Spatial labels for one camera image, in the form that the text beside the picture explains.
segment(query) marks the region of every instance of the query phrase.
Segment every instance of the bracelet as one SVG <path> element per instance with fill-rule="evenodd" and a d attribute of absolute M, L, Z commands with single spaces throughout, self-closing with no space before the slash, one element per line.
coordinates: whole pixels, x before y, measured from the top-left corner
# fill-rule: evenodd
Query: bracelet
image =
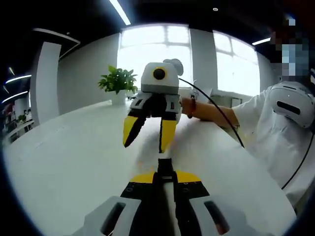
<path fill-rule="evenodd" d="M 192 118 L 192 114 L 196 111 L 196 99 L 195 97 L 191 97 L 192 105 L 191 105 L 191 113 L 187 115 L 189 119 Z"/>

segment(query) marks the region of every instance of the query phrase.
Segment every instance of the gripper camera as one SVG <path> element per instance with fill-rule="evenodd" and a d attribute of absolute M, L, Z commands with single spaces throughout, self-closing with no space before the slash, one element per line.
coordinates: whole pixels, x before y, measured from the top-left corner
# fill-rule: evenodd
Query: gripper camera
<path fill-rule="evenodd" d="M 178 59 L 150 62 L 141 77 L 141 91 L 133 100 L 124 121 L 123 144 L 128 147 L 138 136 L 146 118 L 161 117 L 159 153 L 173 141 L 182 107 L 178 95 L 179 79 L 184 72 Z"/>

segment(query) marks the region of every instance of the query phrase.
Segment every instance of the window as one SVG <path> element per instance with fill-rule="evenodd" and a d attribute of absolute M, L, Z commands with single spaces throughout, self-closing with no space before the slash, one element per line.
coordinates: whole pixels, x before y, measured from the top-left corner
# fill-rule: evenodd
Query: window
<path fill-rule="evenodd" d="M 248 96 L 260 93 L 257 52 L 239 39 L 214 31 L 218 89 Z"/>
<path fill-rule="evenodd" d="M 184 67 L 180 78 L 192 83 L 191 44 L 187 26 L 174 24 L 145 25 L 128 28 L 121 34 L 117 67 L 134 70 L 136 86 L 141 87 L 141 75 L 149 62 L 179 59 Z M 179 82 L 180 87 L 189 87 Z"/>

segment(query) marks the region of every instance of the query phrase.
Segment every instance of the wire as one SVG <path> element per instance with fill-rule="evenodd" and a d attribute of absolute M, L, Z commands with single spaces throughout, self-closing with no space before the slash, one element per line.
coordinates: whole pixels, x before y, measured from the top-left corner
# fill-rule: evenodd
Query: wire
<path fill-rule="evenodd" d="M 300 164 L 299 167 L 296 169 L 296 171 L 295 171 L 294 174 L 291 176 L 291 178 L 290 178 L 290 179 L 285 183 L 285 185 L 281 188 L 282 190 L 290 183 L 290 181 L 293 179 L 293 177 L 296 175 L 296 173 L 297 173 L 297 172 L 299 171 L 299 169 L 301 168 L 301 166 L 302 166 L 302 164 L 303 164 L 303 162 L 304 162 L 304 160 L 305 160 L 307 154 L 309 153 L 309 150 L 310 150 L 311 145 L 312 145 L 312 142 L 313 142 L 313 138 L 314 138 L 314 133 L 313 133 L 313 135 L 312 135 L 312 137 L 311 137 L 311 141 L 310 141 L 309 147 L 308 147 L 307 150 L 306 150 L 306 153 L 305 153 L 305 155 L 304 155 L 304 157 L 303 157 L 303 160 L 301 161 L 301 164 Z"/>
<path fill-rule="evenodd" d="M 217 109 L 218 111 L 222 114 L 222 116 L 226 119 L 227 123 L 231 126 L 233 132 L 235 133 L 238 141 L 240 142 L 240 144 L 242 145 L 242 147 L 244 147 L 244 144 L 240 138 L 240 136 L 238 135 L 237 131 L 235 130 L 234 126 L 232 125 L 232 123 L 230 122 L 230 120 L 226 117 L 226 115 L 224 114 L 224 112 L 220 109 L 220 107 L 208 96 L 206 95 L 200 88 L 198 88 L 197 86 L 187 82 L 186 80 L 183 80 L 181 78 L 179 78 L 179 80 L 189 84 L 190 86 L 192 86 L 193 88 L 195 88 L 196 90 L 198 90 L 199 92 L 201 92 Z"/>

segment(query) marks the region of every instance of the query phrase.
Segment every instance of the white pot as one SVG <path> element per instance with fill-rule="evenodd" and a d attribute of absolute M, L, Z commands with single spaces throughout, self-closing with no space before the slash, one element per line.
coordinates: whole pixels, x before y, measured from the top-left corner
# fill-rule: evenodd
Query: white pot
<path fill-rule="evenodd" d="M 124 105 L 126 103 L 126 91 L 120 90 L 118 94 L 111 92 L 112 105 Z"/>

